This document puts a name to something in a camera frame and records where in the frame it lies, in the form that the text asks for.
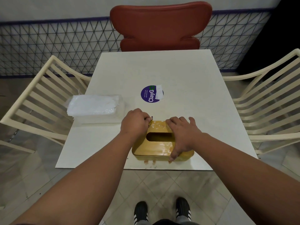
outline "purple sticker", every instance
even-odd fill
[[[155,85],[147,86],[141,91],[142,99],[148,103],[155,103],[155,102],[159,101],[159,100],[155,99],[155,95],[156,95],[156,86]]]

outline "red chair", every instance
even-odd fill
[[[110,20],[124,39],[122,51],[199,49],[194,38],[207,26],[212,6],[204,1],[162,6],[115,6]]]

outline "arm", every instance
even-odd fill
[[[110,143],[55,184],[13,224],[99,224],[115,195],[127,155],[150,120],[140,109],[128,112]]]
[[[300,182],[283,172],[202,133],[190,117],[166,120],[174,132],[173,161],[194,150],[215,171],[243,210],[256,224],[299,224]]]

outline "table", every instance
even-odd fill
[[[162,85],[164,99],[141,97]],[[85,94],[120,94],[126,112],[140,108],[154,120],[192,116],[203,132],[256,157],[210,50],[102,53]],[[121,124],[80,125],[74,121],[56,168],[75,168],[120,131]],[[197,154],[184,162],[138,160],[130,151],[124,169],[212,170]]]

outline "shoe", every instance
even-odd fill
[[[148,206],[145,201],[140,201],[135,206],[133,220],[134,225],[136,225],[140,220],[148,221]]]
[[[182,215],[191,221],[190,205],[188,204],[188,201],[183,197],[178,197],[176,200],[176,218]]]

